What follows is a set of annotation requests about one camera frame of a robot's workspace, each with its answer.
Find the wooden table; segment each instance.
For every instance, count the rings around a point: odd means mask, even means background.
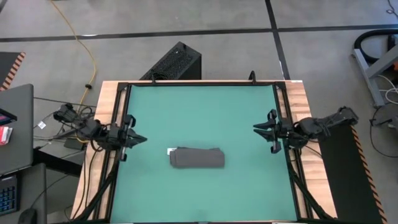
[[[258,82],[275,82],[276,80],[259,80]],[[100,120],[102,123],[106,124],[111,121],[114,101],[116,97],[116,90],[119,82],[129,82],[129,83],[148,83],[151,81],[143,80],[143,81],[105,81],[103,82],[101,93],[99,94],[99,100],[97,104],[95,119]],[[160,82],[187,82],[183,80],[167,80]],[[196,82],[251,82],[250,80],[198,80]],[[293,121],[298,121],[300,119],[310,117],[310,107],[308,105],[307,96],[305,94],[304,85],[302,81],[282,81],[286,83],[287,94],[289,98],[290,110],[292,112]],[[280,98],[281,108],[284,107],[283,99]],[[117,116],[117,121],[120,122],[122,116],[122,107],[124,103],[124,93],[122,93],[121,101],[119,104],[119,111]],[[311,148],[318,151],[320,153],[320,148],[317,143],[310,142],[308,144]],[[88,169],[91,158],[94,155],[94,150],[89,145],[86,151],[86,192],[87,185],[90,181],[90,189],[88,190],[88,196],[86,198],[86,194],[83,195],[83,187],[84,187],[84,175],[83,170],[80,175],[79,185],[76,192],[75,203],[73,204],[72,217],[76,214],[76,211],[79,207],[81,199],[83,198],[83,204],[80,209],[77,211],[77,216],[84,210],[85,202],[87,203],[91,201],[97,192],[98,185],[100,182],[101,168],[104,160],[104,151],[99,152],[95,155],[93,159],[93,163],[91,166],[91,175],[90,179],[88,179]],[[305,180],[307,182],[307,188],[317,200],[317,202],[323,207],[323,209],[331,216],[336,217],[335,205],[333,203],[333,199],[331,196],[328,179],[326,176],[325,166],[323,165],[322,159],[316,155],[314,152],[303,148],[301,160],[304,169]],[[105,217],[106,205],[108,200],[108,190],[103,195],[103,199],[101,201],[101,207],[99,212],[99,218]],[[305,204],[304,199],[299,191],[296,188],[297,197],[298,197],[298,205],[300,208],[300,213],[302,217],[306,217]]]

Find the black metal frame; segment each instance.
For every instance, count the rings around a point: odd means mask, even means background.
[[[115,102],[114,102],[114,108],[113,108],[111,122],[112,123],[116,122],[117,113],[118,113],[118,109],[119,109],[119,105],[120,105],[120,101],[121,101],[122,91],[126,91],[126,96],[124,99],[123,113],[122,113],[121,119],[123,119],[124,116],[126,115],[127,107],[128,107],[128,103],[129,103],[129,97],[130,97],[130,93],[131,93],[131,89],[132,89],[133,85],[135,85],[135,86],[253,86],[253,85],[269,86],[269,85],[272,85],[272,88],[274,91],[275,105],[277,106],[277,111],[278,111],[279,116],[281,117],[282,113],[280,110],[280,103],[279,103],[279,97],[278,97],[279,93],[277,91],[278,89],[282,92],[282,97],[284,99],[284,105],[285,105],[287,118],[292,120],[292,114],[290,111],[289,100],[287,98],[287,91],[286,91],[285,83],[278,82],[278,81],[276,81],[276,82],[257,82],[255,76],[256,76],[255,73],[252,72],[251,76],[250,76],[250,79],[252,80],[252,82],[175,82],[175,83],[172,83],[172,82],[152,81],[152,82],[147,82],[147,83],[134,83],[134,82],[133,83],[119,83],[118,91],[116,93],[116,98],[115,98]],[[286,162],[287,163],[291,162],[290,156],[289,156],[289,147],[284,145],[284,149],[285,149],[285,155],[286,155]],[[300,179],[305,180],[300,155],[298,155],[298,153],[296,153],[295,156],[296,156],[295,161],[296,161],[296,166],[298,167],[299,177],[300,177]],[[115,157],[114,163],[117,162],[118,159],[119,159],[118,157]],[[110,160],[110,152],[106,152],[105,157],[104,157],[102,171],[101,171],[99,187],[103,184],[103,182],[106,178],[106,170],[108,170],[109,160]],[[297,191],[295,189],[295,184],[291,178],[290,178],[290,185],[292,188],[292,195],[294,198],[297,219],[299,220],[302,217],[300,214],[300,209],[299,209],[299,204],[298,204]],[[110,185],[109,195],[108,195],[108,204],[106,206],[105,220],[110,220],[110,218],[111,218],[115,186],[116,186],[116,180],[114,180],[112,182],[112,184]],[[95,208],[93,219],[98,219],[99,212],[100,212],[100,204],[101,204],[101,201],[97,204],[97,206]],[[307,216],[312,218],[312,211],[311,211],[311,208],[310,208],[307,200],[305,200],[305,208],[307,211]]]

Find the orange striped tape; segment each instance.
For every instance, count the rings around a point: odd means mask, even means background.
[[[360,156],[360,158],[362,160],[363,168],[364,168],[365,173],[366,173],[366,175],[368,177],[369,185],[371,186],[371,189],[373,191],[373,197],[374,197],[374,200],[376,201],[376,206],[379,209],[379,213],[380,213],[380,216],[381,216],[381,221],[382,221],[383,224],[387,224],[386,214],[384,213],[384,210],[383,210],[383,207],[381,205],[381,201],[380,201],[379,195],[377,194],[376,186],[374,185],[374,182],[373,182],[373,179],[372,179],[372,176],[371,176],[371,171],[369,170],[368,163],[366,162],[365,155],[363,153],[361,143],[359,142],[358,134],[355,131],[353,126],[351,126],[351,130],[352,130],[353,135],[354,135],[354,140],[355,140],[356,146],[358,148],[359,156]]]
[[[18,57],[15,59],[14,64],[12,65],[10,72],[7,74],[5,81],[0,86],[0,91],[8,90],[10,88],[12,80],[17,75],[18,68],[20,67],[23,59],[25,58],[25,52],[21,52]]]

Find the teal mat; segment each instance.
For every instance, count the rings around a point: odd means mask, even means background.
[[[127,113],[147,142],[121,162],[111,223],[296,220],[285,152],[253,132],[271,86],[133,86]],[[225,153],[221,169],[176,169],[169,147]]]

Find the gray rectangular object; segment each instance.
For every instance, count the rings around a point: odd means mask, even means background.
[[[0,107],[17,116],[10,141],[0,146],[0,175],[29,167],[33,163],[33,85],[0,91]]]
[[[178,147],[170,152],[170,163],[176,168],[224,167],[224,153],[219,148],[192,149]]]

